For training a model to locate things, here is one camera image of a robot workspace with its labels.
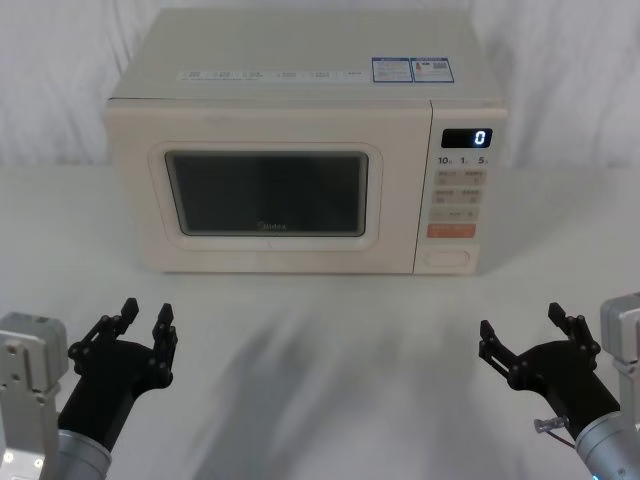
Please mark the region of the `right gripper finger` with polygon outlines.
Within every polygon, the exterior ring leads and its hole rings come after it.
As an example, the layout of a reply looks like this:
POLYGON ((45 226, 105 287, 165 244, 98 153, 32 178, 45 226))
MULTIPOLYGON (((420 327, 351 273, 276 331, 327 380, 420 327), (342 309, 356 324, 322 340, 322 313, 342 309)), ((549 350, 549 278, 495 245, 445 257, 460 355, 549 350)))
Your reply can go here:
POLYGON ((585 360, 589 369, 597 367, 596 357, 601 352, 583 315, 569 316, 557 302, 548 307, 548 318, 559 328, 585 360))
POLYGON ((523 360, 501 343, 488 320, 480 323, 479 357, 502 375, 513 390, 520 391, 526 386, 523 360))

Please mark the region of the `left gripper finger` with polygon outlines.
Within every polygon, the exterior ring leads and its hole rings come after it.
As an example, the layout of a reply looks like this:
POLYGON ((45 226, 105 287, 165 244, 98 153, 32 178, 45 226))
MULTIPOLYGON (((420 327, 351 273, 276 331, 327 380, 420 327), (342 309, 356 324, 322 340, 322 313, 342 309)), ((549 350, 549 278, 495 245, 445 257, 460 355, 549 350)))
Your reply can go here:
POLYGON ((119 336, 123 335, 139 313, 138 302, 128 298, 119 314, 103 315, 89 332, 68 349, 68 356, 76 365, 88 365, 93 358, 101 358, 110 351, 119 336))
POLYGON ((152 385, 156 389, 167 388, 173 380, 172 366, 178 342, 173 320, 172 306, 164 303, 152 330, 154 345, 150 367, 152 385))

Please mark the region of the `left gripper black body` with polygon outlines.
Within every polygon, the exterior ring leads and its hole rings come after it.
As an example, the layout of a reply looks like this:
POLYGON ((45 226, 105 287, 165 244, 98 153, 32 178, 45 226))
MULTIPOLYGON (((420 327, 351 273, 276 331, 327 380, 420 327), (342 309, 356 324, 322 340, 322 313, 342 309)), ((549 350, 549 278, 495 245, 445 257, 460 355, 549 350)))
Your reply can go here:
POLYGON ((156 387, 153 350, 120 340, 76 342, 69 358, 79 381, 58 416, 58 428, 112 449, 137 398, 156 387))

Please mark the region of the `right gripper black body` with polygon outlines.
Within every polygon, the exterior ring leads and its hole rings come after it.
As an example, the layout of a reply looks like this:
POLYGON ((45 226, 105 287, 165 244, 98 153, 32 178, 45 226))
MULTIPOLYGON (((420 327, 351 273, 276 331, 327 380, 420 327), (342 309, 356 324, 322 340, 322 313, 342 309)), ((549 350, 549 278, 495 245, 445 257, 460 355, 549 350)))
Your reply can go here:
POLYGON ((577 437, 593 421, 620 410, 620 404, 595 373, 601 347, 553 341, 519 355, 517 388, 542 396, 566 429, 577 437))

